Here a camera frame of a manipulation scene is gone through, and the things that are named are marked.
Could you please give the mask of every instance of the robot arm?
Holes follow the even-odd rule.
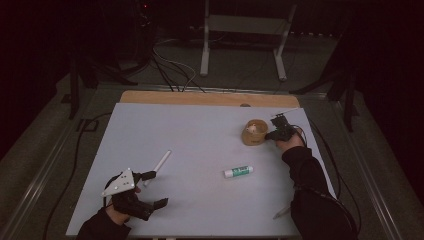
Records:
[[[137,198],[134,189],[140,179],[146,181],[155,177],[155,171],[133,173],[131,169],[127,169],[120,175],[112,177],[109,180],[105,190],[102,192],[104,202],[106,200],[105,197],[112,196],[115,210],[147,221],[155,210],[163,208],[168,204],[168,198],[148,204]]]
[[[277,114],[274,119],[271,119],[271,122],[277,129],[267,133],[265,135],[265,140],[271,139],[287,142],[294,134],[297,133],[296,129],[289,124],[284,114]]]

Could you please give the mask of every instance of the glue stick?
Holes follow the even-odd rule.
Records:
[[[224,171],[225,178],[237,177],[240,175],[246,175],[253,172],[252,166],[243,166],[238,168],[233,168],[231,170]]]

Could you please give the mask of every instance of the white metal leg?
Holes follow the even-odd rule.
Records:
[[[284,45],[286,44],[287,41],[287,37],[289,36],[290,33],[290,27],[293,21],[293,17],[294,17],[294,13],[296,11],[296,5],[293,5],[290,9],[290,14],[289,17],[287,19],[287,25],[285,26],[285,30],[283,32],[283,34],[281,35],[281,42],[280,42],[280,46],[278,46],[278,48],[274,49],[274,58],[275,58],[275,65],[277,67],[277,72],[278,72],[278,79],[280,81],[286,81],[287,80],[287,74],[286,74],[286,70],[284,69],[284,63],[283,63],[283,59],[281,58],[281,55],[283,54],[283,49],[284,49]]]

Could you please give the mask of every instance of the black cable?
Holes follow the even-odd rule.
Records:
[[[171,83],[170,83],[170,82],[169,82],[169,80],[165,77],[165,75],[164,75],[164,73],[163,73],[162,69],[159,67],[159,64],[158,64],[158,62],[156,61],[156,59],[155,59],[155,58],[153,58],[153,62],[156,64],[156,67],[157,67],[157,69],[158,69],[158,71],[159,71],[160,75],[162,76],[162,79],[163,79],[163,80],[165,81],[165,83],[169,86],[169,88],[171,89],[171,91],[172,91],[172,92],[174,92],[174,88],[172,88]]]
[[[168,76],[168,73],[166,73],[166,72],[165,72],[165,70],[163,70],[163,69],[160,67],[160,65],[158,65],[157,67],[158,67],[158,70],[159,70],[160,72],[162,72],[163,76],[165,76],[165,78],[168,80],[168,82],[170,82],[170,83],[174,84],[175,88],[177,88],[178,92],[180,92],[180,85],[179,85],[176,81],[172,80],[172,79]]]
[[[349,222],[349,225],[351,227],[352,232],[356,236],[359,235],[359,230],[358,230],[358,227],[356,226],[356,222],[355,222],[352,214],[349,212],[349,210],[343,205],[343,203],[340,200],[335,199],[333,196],[331,196],[329,194],[326,194],[326,193],[323,193],[323,192],[321,192],[319,190],[316,190],[316,189],[314,189],[312,187],[309,187],[307,185],[298,185],[298,186],[295,186],[295,190],[296,190],[296,192],[297,191],[308,191],[308,192],[311,192],[311,193],[316,194],[319,197],[324,198],[325,200],[330,201],[330,202],[334,203],[335,205],[337,205],[340,208],[340,210],[343,212],[343,214],[346,217],[347,221]]]
[[[291,125],[294,128],[299,128],[302,131],[302,134],[300,134],[297,130],[296,130],[296,135],[300,137],[300,140],[302,140],[302,143],[305,147],[308,147],[308,139],[306,139],[306,134],[305,131],[303,131],[303,129],[301,127],[299,127],[298,125]]]
[[[352,201],[353,201],[353,203],[355,204],[355,208],[356,208],[356,211],[357,211],[357,214],[358,214],[358,221],[359,221],[359,223],[358,223],[358,226],[357,226],[357,234],[359,234],[360,232],[361,232],[361,228],[362,228],[362,217],[361,217],[361,212],[360,212],[360,210],[359,210],[359,205],[358,205],[358,202],[356,201],[356,199],[355,199],[355,196],[353,195],[353,193],[352,193],[352,191],[350,190],[350,188],[349,188],[349,186],[346,184],[346,182],[345,182],[345,180],[343,179],[343,177],[340,175],[340,172],[339,172],[339,170],[338,170],[338,168],[337,168],[337,165],[336,165],[336,162],[335,162],[335,160],[334,160],[334,156],[333,156],[333,153],[332,153],[332,151],[331,151],[331,148],[330,148],[330,146],[328,145],[328,143],[327,143],[327,141],[324,139],[324,137],[323,137],[323,135],[321,134],[321,132],[319,131],[319,129],[318,129],[318,127],[317,127],[317,125],[312,121],[312,119],[310,119],[309,117],[308,117],[308,120],[309,120],[309,122],[312,124],[311,126],[312,126],[312,129],[319,135],[319,137],[321,138],[321,140],[323,141],[323,143],[324,143],[324,146],[325,146],[325,149],[327,150],[327,153],[328,153],[328,155],[329,155],[329,157],[330,157],[330,160],[331,160],[331,162],[332,162],[332,164],[333,164],[333,167],[334,167],[334,169],[335,169],[335,171],[336,171],[336,175],[337,175],[337,181],[338,181],[338,185],[339,185],[339,189],[338,189],[338,194],[337,194],[337,199],[340,197],[340,193],[341,193],[341,183],[340,183],[340,181],[342,181],[343,182],[343,185],[346,187],[346,190],[348,191],[348,193],[349,193],[349,195],[350,195],[350,197],[352,198]]]
[[[57,199],[55,205],[53,206],[52,210],[50,211],[50,214],[47,218],[47,222],[44,226],[44,232],[43,232],[43,239],[46,240],[47,239],[47,232],[48,232],[48,228],[50,225],[50,221],[52,220],[53,214],[56,211],[57,206],[59,205],[60,201],[62,200],[63,196],[65,195],[66,191],[68,190],[69,185],[71,184],[72,178],[75,175],[75,171],[77,169],[77,163],[78,163],[78,152],[79,152],[79,146],[80,146],[80,142],[81,142],[81,138],[83,133],[85,132],[85,129],[92,123],[97,121],[97,119],[103,117],[103,116],[107,116],[107,115],[111,115],[112,113],[104,113],[101,114],[93,119],[87,120],[88,122],[86,122],[84,124],[84,126],[82,127],[79,135],[78,135],[78,140],[76,143],[76,148],[75,148],[75,154],[74,154],[74,164],[73,164],[73,168],[72,168],[72,172],[71,175],[69,176],[68,182],[65,185],[65,188],[63,189],[62,193],[59,195],[59,198]]]
[[[328,156],[330,157],[331,163],[333,164],[334,171],[336,172],[336,177],[337,177],[337,194],[336,194],[336,196],[337,196],[337,198],[340,198],[341,191],[342,191],[341,183],[340,183],[341,175],[340,175],[339,169],[337,167],[336,161],[334,160],[333,152],[331,151],[330,146],[328,145],[327,141],[324,139],[322,133],[319,131],[317,125],[309,117],[308,117],[308,120],[311,123],[312,129],[318,134],[318,136],[321,138],[322,142],[324,143],[324,147],[325,147],[325,149],[328,153]]]
[[[169,69],[171,69],[172,71],[175,71],[175,72],[177,72],[178,74],[180,74],[180,75],[182,75],[182,76],[184,76],[185,78],[186,78],[186,84],[184,85],[184,87],[183,87],[183,89],[181,90],[181,92],[184,92],[185,91],[185,89],[187,88],[187,86],[190,84],[190,83],[193,83],[197,88],[199,88],[202,92],[204,92],[204,93],[206,93],[205,92],[205,90],[203,90],[195,81],[193,81],[193,78],[195,77],[195,74],[193,75],[193,77],[191,77],[191,78],[189,78],[189,76],[187,75],[187,73],[180,67],[180,66],[178,66],[178,64],[177,63],[175,63],[174,61],[171,61],[171,60],[169,60],[169,59],[166,59],[166,58],[164,58],[163,56],[161,56],[161,55],[159,55],[156,51],[153,51],[154,52],[154,55],[156,55],[156,56],[158,56],[159,57],[159,59],[161,59],[161,60],[163,60],[163,61],[165,61],[165,62],[167,62],[167,63],[170,63],[170,64],[172,64],[173,66],[175,66],[176,68],[178,68],[178,70],[176,70],[176,69],[174,69],[174,68],[171,68],[171,67],[168,67],[168,66],[166,66],[165,64],[162,64],[162,63],[160,63],[160,62],[157,62],[159,65],[161,65],[161,66],[164,66],[164,67],[166,67],[166,68],[169,68]]]

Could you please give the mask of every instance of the pen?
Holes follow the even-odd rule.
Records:
[[[162,159],[159,161],[158,165],[156,165],[155,169],[153,169],[153,171],[158,172],[160,167],[162,167],[162,165],[165,163],[166,159],[169,157],[169,155],[171,154],[171,150],[168,150],[165,155],[163,155]],[[147,185],[150,183],[150,180],[144,181],[143,185],[145,187],[147,187]]]
[[[272,219],[277,219],[290,211],[290,206],[281,209],[278,213],[274,215]]]
[[[289,109],[289,110],[284,111],[284,112],[279,112],[279,113],[277,113],[277,114],[271,114],[271,117],[275,117],[275,116],[277,116],[277,115],[279,115],[279,114],[288,113],[288,112],[291,112],[291,111],[294,111],[294,110],[297,110],[297,109],[299,109],[299,108],[298,108],[298,107],[297,107],[297,108],[292,108],[292,109]]]

